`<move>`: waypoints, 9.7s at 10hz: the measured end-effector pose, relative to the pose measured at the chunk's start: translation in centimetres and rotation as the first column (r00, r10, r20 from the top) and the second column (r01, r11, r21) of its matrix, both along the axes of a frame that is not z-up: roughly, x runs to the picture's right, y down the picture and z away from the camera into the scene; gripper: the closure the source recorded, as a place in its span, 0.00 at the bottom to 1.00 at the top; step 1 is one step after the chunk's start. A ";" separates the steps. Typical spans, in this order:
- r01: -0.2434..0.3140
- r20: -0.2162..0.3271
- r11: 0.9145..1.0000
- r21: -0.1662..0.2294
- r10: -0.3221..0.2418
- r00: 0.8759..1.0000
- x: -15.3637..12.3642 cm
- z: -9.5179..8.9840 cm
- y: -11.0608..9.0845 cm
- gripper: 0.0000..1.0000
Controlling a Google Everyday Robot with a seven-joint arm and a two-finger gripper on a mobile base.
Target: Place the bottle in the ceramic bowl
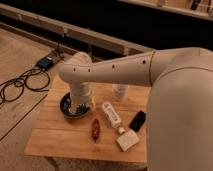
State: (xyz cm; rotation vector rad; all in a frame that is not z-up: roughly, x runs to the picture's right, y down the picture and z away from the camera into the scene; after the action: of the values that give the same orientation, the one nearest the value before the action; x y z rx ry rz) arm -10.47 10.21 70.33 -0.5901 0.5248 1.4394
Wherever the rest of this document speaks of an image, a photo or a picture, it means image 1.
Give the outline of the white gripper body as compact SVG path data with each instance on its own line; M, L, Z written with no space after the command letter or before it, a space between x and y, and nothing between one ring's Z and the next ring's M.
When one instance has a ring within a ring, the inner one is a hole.
M70 99L69 111L74 114L86 114L89 110L94 111L96 108L89 83L73 83L70 86Z

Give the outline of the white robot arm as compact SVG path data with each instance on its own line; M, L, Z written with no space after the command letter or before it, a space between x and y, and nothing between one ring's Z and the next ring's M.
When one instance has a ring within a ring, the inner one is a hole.
M148 171L213 171L213 50L155 50L97 63L78 52L59 75L79 93L84 82L149 86Z

